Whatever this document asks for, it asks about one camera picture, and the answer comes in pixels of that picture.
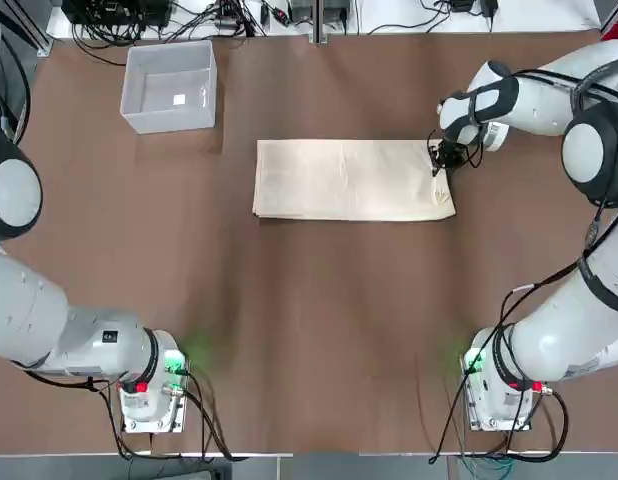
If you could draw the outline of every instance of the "brown table surface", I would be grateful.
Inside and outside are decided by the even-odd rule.
[[[560,140],[511,133],[479,170],[455,176],[455,217],[415,224],[259,221],[256,141],[424,139],[438,100],[485,60],[534,67],[597,38],[216,42],[218,126],[151,136],[120,116],[124,69],[57,43],[24,142],[43,215],[4,246],[74,304],[133,310],[180,341],[204,331],[233,451],[430,452],[456,354],[495,323],[507,290],[581,248],[592,208],[562,172]],[[618,451],[618,368],[558,388],[572,418],[567,449]],[[160,449],[200,451],[192,412]],[[549,449],[542,417],[514,446]],[[472,436],[467,448],[496,440]],[[36,384],[0,360],[0,453],[113,451],[97,396]],[[458,451],[453,429],[445,451]]]

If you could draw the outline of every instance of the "translucent container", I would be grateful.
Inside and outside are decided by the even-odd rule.
[[[210,128],[216,85],[210,41],[132,47],[120,113],[140,134]]]

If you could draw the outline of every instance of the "metal pole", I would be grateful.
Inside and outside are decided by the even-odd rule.
[[[53,39],[38,27],[18,0],[4,0],[4,4],[38,46],[38,57],[48,57],[53,46]]]
[[[326,43],[324,29],[324,0],[313,0],[313,30],[311,35],[311,43]]]

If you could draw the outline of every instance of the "white robotic arm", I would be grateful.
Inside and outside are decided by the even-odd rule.
[[[511,74],[502,64],[487,62],[467,92],[455,93],[439,106],[446,150],[481,143],[496,150],[509,126],[564,135],[562,162],[574,186],[594,204],[618,206],[618,70],[599,74],[608,64],[618,65],[618,41],[587,46],[533,75]],[[568,77],[582,79],[592,72],[602,88],[585,98],[586,109],[574,110],[575,85]],[[445,164],[444,158],[432,161]],[[531,409],[529,380],[557,381],[618,365],[618,222],[578,266],[540,308],[482,350],[467,382],[474,430],[509,431],[516,416],[518,425],[524,424]],[[475,337],[465,368],[492,331]],[[518,399],[524,402],[516,415]]]
[[[0,242],[29,231],[42,201],[34,166],[0,131]],[[69,306],[60,287],[2,249],[0,357],[37,375],[117,382],[128,431],[182,430],[184,398],[171,392],[184,384],[185,359],[171,335],[129,313]]]

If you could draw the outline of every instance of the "folded towel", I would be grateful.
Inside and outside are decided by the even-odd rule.
[[[262,218],[415,222],[456,213],[424,140],[260,140]]]

